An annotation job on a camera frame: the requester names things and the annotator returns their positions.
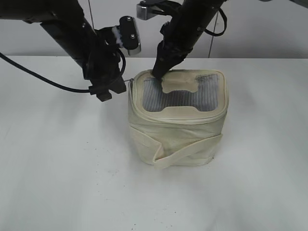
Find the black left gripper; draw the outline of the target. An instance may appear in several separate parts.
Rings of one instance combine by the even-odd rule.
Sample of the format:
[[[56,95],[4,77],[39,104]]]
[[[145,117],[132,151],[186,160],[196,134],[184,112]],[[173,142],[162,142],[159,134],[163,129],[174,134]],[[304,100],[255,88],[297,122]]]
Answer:
[[[105,102],[112,99],[110,90],[116,94],[127,91],[122,75],[124,68],[119,68],[124,60],[123,53],[116,44],[112,27],[94,30],[90,43],[90,53],[83,67],[83,76],[91,82],[90,93]]]

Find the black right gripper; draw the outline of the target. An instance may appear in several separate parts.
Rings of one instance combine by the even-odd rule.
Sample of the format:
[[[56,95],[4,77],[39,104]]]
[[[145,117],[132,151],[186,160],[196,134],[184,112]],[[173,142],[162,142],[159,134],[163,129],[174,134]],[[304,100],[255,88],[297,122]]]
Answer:
[[[183,62],[192,50],[192,48],[181,48],[172,42],[161,41],[157,46],[156,62],[152,69],[152,75],[156,79],[162,79],[171,68]]]

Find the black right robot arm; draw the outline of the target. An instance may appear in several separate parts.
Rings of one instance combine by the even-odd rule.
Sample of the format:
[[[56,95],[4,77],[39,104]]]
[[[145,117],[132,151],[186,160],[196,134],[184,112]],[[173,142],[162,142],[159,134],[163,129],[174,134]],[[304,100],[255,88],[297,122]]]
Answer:
[[[136,6],[137,18],[149,20],[157,15],[171,16],[171,21],[162,25],[160,33],[162,41],[157,46],[156,61],[152,69],[153,76],[161,80],[174,66],[184,61],[193,50],[194,45],[205,32],[213,37],[224,34],[227,28],[227,17],[221,6],[225,0],[184,0],[183,4],[171,0],[142,0]],[[224,22],[222,32],[215,33],[207,26],[219,13]],[[132,17],[122,17],[120,25],[111,28],[110,40],[116,42],[117,48],[123,47],[128,51],[140,48],[135,20]],[[120,94],[126,91],[126,86],[119,74],[109,84],[109,90]]]

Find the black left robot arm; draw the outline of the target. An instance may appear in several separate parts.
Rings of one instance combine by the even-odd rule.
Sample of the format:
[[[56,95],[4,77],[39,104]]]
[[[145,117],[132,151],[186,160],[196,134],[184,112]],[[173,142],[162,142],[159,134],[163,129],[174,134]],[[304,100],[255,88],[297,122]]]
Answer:
[[[16,63],[6,55],[0,57],[14,67],[56,87],[73,93],[89,93],[101,102],[112,98],[111,93],[126,92],[122,78],[126,60],[117,45],[107,45],[84,16],[77,0],[2,0],[2,20],[20,20],[40,26],[82,68],[83,77],[91,82],[88,89],[69,88],[55,83]]]

